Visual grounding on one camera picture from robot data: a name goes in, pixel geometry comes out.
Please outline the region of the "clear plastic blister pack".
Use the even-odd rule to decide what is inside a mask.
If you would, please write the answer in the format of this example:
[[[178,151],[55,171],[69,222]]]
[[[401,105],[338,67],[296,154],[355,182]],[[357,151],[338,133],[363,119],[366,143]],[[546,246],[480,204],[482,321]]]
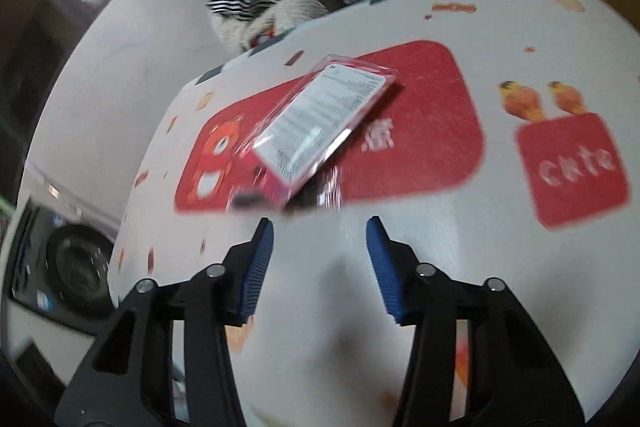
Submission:
[[[230,209],[282,209],[349,139],[393,86],[397,70],[328,55],[262,118],[239,146],[250,178],[232,188]]]

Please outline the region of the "washing machine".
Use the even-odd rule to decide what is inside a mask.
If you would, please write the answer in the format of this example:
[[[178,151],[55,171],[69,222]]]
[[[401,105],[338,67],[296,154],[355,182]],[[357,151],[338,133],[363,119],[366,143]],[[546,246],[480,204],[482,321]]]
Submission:
[[[113,243],[31,200],[10,242],[3,294],[56,324],[96,335],[114,312],[108,289]]]

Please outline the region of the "patterned table mat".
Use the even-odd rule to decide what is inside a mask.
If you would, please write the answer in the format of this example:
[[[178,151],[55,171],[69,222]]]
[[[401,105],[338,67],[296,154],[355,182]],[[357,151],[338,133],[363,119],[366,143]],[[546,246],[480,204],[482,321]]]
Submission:
[[[337,157],[340,202],[276,212],[252,325],[232,337],[243,403],[282,426],[387,426],[412,332],[366,248],[382,219],[423,261],[500,277],[587,416],[639,350],[639,35],[601,0],[382,0],[299,27],[186,85],[130,192],[110,288],[187,280],[252,236],[233,149],[329,55],[396,80]]]

